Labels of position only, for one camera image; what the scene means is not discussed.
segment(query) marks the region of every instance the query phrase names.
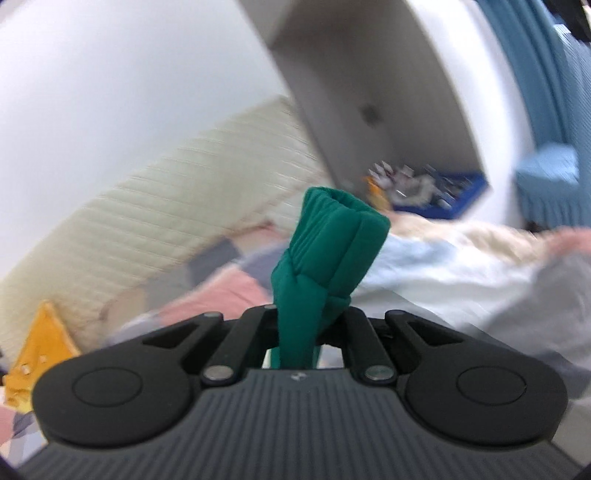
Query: white wall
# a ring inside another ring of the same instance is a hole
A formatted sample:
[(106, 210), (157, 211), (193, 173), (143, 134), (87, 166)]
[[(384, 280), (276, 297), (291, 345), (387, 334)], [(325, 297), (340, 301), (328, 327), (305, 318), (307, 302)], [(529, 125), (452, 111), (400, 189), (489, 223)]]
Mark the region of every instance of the white wall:
[(466, 219), (522, 227), (514, 167), (534, 149), (512, 70), (473, 0), (407, 0), (432, 39), (468, 118), (491, 184)]
[(360, 109), (374, 102), (343, 34), (290, 39), (273, 52), (337, 186), (362, 194), (368, 168), (382, 161), (395, 164), (397, 156), (385, 125), (363, 120)]
[(366, 0), (349, 44), (404, 163), (415, 169), (431, 164), (444, 171), (480, 170), (450, 80), (404, 0)]
[(0, 46), (0, 275), (101, 190), (285, 92), (233, 0), (27, 0)]

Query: green cloth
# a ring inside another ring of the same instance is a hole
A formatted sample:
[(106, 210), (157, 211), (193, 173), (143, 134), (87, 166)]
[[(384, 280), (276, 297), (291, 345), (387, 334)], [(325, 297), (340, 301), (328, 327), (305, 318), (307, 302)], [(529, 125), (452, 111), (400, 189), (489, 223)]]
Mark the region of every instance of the green cloth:
[(389, 220), (349, 193), (314, 187), (273, 274), (282, 368), (314, 367), (317, 336), (351, 303), (381, 249)]

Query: clutter in bin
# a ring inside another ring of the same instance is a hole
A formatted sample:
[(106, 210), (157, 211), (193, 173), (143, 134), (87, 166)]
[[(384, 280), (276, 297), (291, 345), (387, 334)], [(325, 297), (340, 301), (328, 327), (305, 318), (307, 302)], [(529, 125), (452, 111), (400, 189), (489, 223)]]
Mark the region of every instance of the clutter in bin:
[(394, 170), (386, 162), (375, 164), (369, 171), (370, 201), (375, 201), (375, 186), (378, 186), (394, 207), (438, 206), (451, 209), (462, 193), (472, 186), (468, 177), (449, 177), (441, 174), (431, 165), (416, 176), (413, 169), (403, 166)]

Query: metal pin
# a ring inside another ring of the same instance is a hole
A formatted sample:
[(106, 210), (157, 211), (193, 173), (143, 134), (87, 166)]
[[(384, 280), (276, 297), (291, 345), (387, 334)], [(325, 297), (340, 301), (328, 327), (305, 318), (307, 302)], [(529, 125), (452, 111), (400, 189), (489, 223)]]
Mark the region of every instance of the metal pin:
[(394, 370), (386, 365), (372, 365), (365, 371), (365, 378), (374, 382), (390, 380), (394, 376)]
[(223, 382), (232, 378), (233, 374), (234, 370), (227, 365), (212, 365), (203, 372), (203, 376), (212, 382)]

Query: yellow object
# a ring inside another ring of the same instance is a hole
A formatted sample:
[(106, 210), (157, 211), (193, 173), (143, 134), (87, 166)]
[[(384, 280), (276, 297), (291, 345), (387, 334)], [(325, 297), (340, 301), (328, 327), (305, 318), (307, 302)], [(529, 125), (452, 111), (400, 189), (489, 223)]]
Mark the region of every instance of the yellow object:
[(53, 304), (44, 301), (37, 310), (17, 361), (10, 372), (4, 375), (4, 404), (21, 413), (31, 411), (31, 393), (37, 380), (54, 365), (78, 355), (80, 351)]
[(368, 200), (376, 210), (389, 211), (392, 205), (386, 196), (386, 193), (374, 182), (372, 177), (365, 177), (368, 184)]

